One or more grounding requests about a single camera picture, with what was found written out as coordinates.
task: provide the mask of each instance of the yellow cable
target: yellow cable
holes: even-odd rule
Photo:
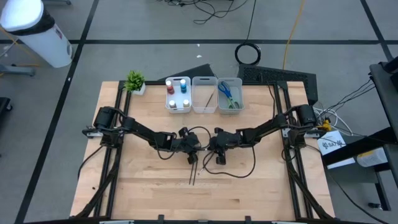
[[[19,47],[20,49],[22,49],[27,55],[31,56],[38,64],[40,64],[40,63],[39,63],[40,60],[39,60],[35,55],[33,55],[32,53],[30,53],[28,50],[26,50],[24,47],[22,47],[21,45],[19,45],[18,42],[17,42],[16,40],[14,40],[14,38],[12,38],[12,37],[7,33],[7,31],[5,31],[2,27],[0,27],[0,30],[1,30],[1,32],[3,32],[10,40],[12,40],[13,43],[14,43],[15,45],[17,45],[17,47]]]
[[[290,44],[290,41],[292,40],[292,37],[293,37],[293,34],[294,34],[294,30],[296,29],[297,23],[299,22],[301,13],[303,12],[304,3],[305,3],[305,0],[302,0],[301,1],[301,5],[300,5],[300,10],[299,10],[299,12],[297,14],[297,17],[296,17],[296,21],[294,22],[293,29],[290,32],[290,37],[289,37],[289,39],[287,40],[287,43],[286,43],[285,54],[284,54],[284,64],[282,66],[283,70],[285,70],[285,62],[286,62],[287,51],[289,49],[289,44]]]

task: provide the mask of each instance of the black metal frame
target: black metal frame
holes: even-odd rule
[[[118,86],[118,93],[116,95],[116,102],[115,102],[115,107],[119,108],[121,104],[121,98],[123,95],[123,84],[124,81],[119,82]],[[146,82],[146,85],[164,85],[164,82],[159,82],[159,81],[149,81]],[[264,83],[258,83],[257,85],[270,85],[274,87],[274,96],[275,96],[275,104],[277,108],[278,113],[282,113],[282,102],[280,100],[280,95],[279,95],[279,87],[283,89],[284,93],[284,100],[286,104],[286,109],[288,110],[291,107],[290,103],[290,97],[289,97],[289,91],[287,88],[287,83],[286,82],[270,82],[267,84]],[[126,99],[125,99],[125,104],[124,104],[124,113],[128,113],[128,109],[130,106],[130,99],[131,99],[131,94],[126,93]],[[109,163],[110,163],[110,158],[111,158],[111,153],[112,149],[107,148],[105,158],[104,158],[104,164],[103,164],[103,170],[101,172],[101,179],[100,179],[100,185],[99,188],[95,194],[95,196],[91,199],[90,202],[95,202],[95,207],[94,208],[94,213],[93,217],[88,217],[90,214],[91,210],[86,210],[86,208],[79,213],[75,217],[71,217],[71,219],[68,220],[52,220],[52,221],[46,221],[46,222],[40,222],[40,223],[48,223],[48,224],[61,224],[61,223],[99,223],[103,221],[110,221],[111,215],[112,215],[112,209],[113,209],[113,203],[114,203],[114,195],[116,193],[116,184],[118,181],[118,171],[119,171],[119,165],[120,165],[120,160],[121,160],[121,153],[122,153],[122,148],[123,148],[123,137],[121,136],[120,139],[121,141],[119,144],[116,146],[116,155],[115,155],[115,160],[112,169],[108,173],[109,169]],[[285,137],[282,134],[282,142],[284,145],[285,149],[285,158],[289,161],[291,160],[290,156],[290,146],[289,146],[289,141],[288,138]],[[297,162],[297,167],[298,167],[298,173],[299,177],[301,180],[301,184],[303,184],[305,187],[307,186],[306,179],[305,179],[305,174],[304,174],[304,168],[303,168],[303,163],[302,163],[302,158],[300,155],[300,151],[295,151],[296,155],[296,162]],[[291,162],[286,162],[287,164],[287,169],[291,169],[292,164]],[[105,216],[100,216],[100,210],[102,206],[102,195],[103,192],[105,191],[105,188],[111,184],[110,190],[109,190],[109,197],[108,197],[108,203],[106,207],[106,214]],[[300,205],[299,205],[299,199],[297,197],[297,190],[296,190],[296,182],[294,179],[289,176],[289,185],[290,185],[290,192],[292,195],[292,206],[294,209],[294,215],[295,215],[295,221],[296,222],[305,222],[305,223],[340,223],[340,224],[355,224],[356,222],[344,222],[344,221],[339,221],[338,219],[336,220],[330,220],[330,219],[314,219],[313,214],[312,214],[312,208],[308,200],[304,197],[304,203],[305,203],[305,210],[306,210],[306,215],[307,217],[302,217],[300,213]],[[148,223],[156,223],[156,224],[163,224],[163,223],[192,223],[192,224],[197,224],[197,223],[214,223],[214,224],[226,224],[226,223],[232,223],[232,224],[252,224],[252,223],[272,223],[270,221],[260,221],[260,222],[252,222],[251,217],[245,217],[245,221],[211,221],[211,220],[206,220],[206,221],[198,221],[198,220],[164,220],[164,215],[159,215],[158,220],[134,220],[135,224],[148,224]]]

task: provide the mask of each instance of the wooden tabletop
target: wooden tabletop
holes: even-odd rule
[[[307,103],[302,82],[289,82],[292,106]],[[102,106],[114,106],[118,82],[103,82],[95,111]],[[147,85],[144,96],[132,95],[129,116],[154,131],[178,132],[186,126],[204,126],[213,133],[215,127],[234,133],[237,128],[256,127],[272,118],[273,100],[268,86],[243,86],[245,110],[239,115],[170,114],[165,109],[164,86]],[[283,93],[280,91],[285,110]],[[204,130],[196,129],[201,142],[208,142]],[[85,158],[99,147],[100,138],[89,139]],[[316,140],[307,144],[318,147]],[[285,161],[281,158],[280,132],[264,137],[255,145],[256,169],[245,179],[227,175],[211,175],[205,171],[189,185],[191,165],[187,155],[176,153],[163,161],[148,143],[132,134],[124,138],[119,177],[114,199],[113,219],[156,220],[165,215],[168,220],[294,220],[292,197]],[[103,149],[91,158],[81,171],[71,215],[76,215],[88,203],[98,188],[104,161]],[[207,152],[199,152],[201,160]],[[320,154],[311,148],[301,150],[308,189],[318,203],[334,216],[330,193]],[[247,174],[253,165],[251,149],[232,149],[226,153],[227,164],[219,166],[213,159],[208,168],[235,175]],[[303,197],[297,188],[302,216]],[[101,214],[104,214],[108,192],[104,194]]]

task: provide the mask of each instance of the bottle cap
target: bottle cap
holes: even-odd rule
[[[189,100],[184,100],[183,103],[184,103],[184,107],[189,107]]]
[[[170,105],[170,107],[173,107],[173,106],[175,106],[175,102],[174,102],[174,100],[170,100],[170,101],[169,101],[169,105]]]

